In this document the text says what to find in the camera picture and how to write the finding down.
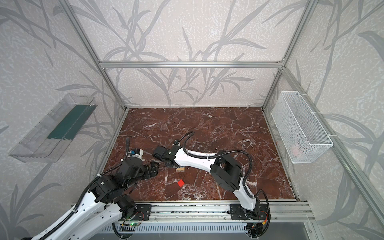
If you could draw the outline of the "wood block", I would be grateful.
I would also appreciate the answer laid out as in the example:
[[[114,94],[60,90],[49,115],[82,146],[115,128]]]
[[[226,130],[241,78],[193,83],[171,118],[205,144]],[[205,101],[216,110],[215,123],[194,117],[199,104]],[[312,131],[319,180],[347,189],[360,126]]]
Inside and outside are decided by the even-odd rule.
[[[176,168],[176,172],[178,172],[178,173],[185,172],[185,167]]]

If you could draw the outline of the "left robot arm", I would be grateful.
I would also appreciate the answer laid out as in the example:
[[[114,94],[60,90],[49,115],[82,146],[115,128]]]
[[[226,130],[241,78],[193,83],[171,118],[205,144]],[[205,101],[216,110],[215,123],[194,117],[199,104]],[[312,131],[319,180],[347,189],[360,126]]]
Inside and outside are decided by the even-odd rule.
[[[159,163],[144,164],[129,157],[116,167],[98,175],[81,193],[77,203],[35,240],[87,240],[98,230],[138,212],[136,203],[125,194],[142,180],[156,177]]]

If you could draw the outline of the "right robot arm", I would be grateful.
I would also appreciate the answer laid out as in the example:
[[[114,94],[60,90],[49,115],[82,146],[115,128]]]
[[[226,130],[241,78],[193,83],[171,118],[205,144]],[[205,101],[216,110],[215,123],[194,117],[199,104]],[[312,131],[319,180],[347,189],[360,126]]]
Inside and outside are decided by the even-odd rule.
[[[238,161],[231,156],[235,153],[243,154],[249,159],[250,166],[245,175]],[[245,151],[221,151],[208,154],[173,145],[170,149],[156,147],[153,156],[170,168],[192,167],[209,172],[221,188],[234,193],[245,210],[253,211],[259,205],[258,197],[252,194],[246,183],[253,168],[253,159]]]

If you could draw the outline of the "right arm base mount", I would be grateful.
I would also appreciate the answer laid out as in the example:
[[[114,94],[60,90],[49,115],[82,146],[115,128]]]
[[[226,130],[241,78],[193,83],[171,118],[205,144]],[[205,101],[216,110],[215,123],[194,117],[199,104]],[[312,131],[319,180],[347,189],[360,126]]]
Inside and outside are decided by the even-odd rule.
[[[267,204],[258,204],[253,210],[246,210],[240,204],[230,204],[227,214],[231,216],[231,220],[270,220],[271,214]]]

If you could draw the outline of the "red block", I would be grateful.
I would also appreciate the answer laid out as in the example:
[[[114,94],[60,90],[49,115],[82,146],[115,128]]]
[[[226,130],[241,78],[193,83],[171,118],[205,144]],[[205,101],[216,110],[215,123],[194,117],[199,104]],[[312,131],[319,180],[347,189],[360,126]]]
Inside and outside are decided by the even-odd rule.
[[[178,186],[182,188],[185,185],[185,182],[183,180],[178,181]]]

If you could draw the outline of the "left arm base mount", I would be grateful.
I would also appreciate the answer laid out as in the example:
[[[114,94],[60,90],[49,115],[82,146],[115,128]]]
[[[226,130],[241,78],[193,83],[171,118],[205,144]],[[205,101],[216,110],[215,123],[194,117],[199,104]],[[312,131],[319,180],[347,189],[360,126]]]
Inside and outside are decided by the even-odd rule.
[[[122,221],[148,221],[150,218],[152,205],[150,204],[138,204],[134,209],[124,213]]]

